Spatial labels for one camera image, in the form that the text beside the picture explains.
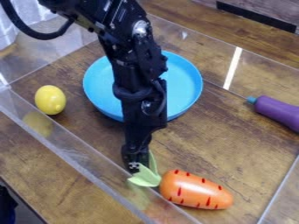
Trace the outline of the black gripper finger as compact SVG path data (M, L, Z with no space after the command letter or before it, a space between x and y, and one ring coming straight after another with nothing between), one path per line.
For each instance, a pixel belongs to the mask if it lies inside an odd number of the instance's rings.
M150 167L150 150L148 145L140 147L122 146L123 163L131 174L140 172L140 167Z

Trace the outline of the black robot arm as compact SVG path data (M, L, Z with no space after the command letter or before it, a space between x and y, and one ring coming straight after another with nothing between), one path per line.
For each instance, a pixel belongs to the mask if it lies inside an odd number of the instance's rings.
M130 172L150 165L152 133L167 126L167 57L155 42L147 14L136 0L38 0L54 13L98 34L112 66L115 97L122 102Z

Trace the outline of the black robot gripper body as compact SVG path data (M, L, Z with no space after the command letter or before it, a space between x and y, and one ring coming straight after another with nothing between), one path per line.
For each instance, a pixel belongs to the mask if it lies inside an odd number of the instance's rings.
M154 80L135 101L123 101L126 154L147 151L152 133L167 126L166 80Z

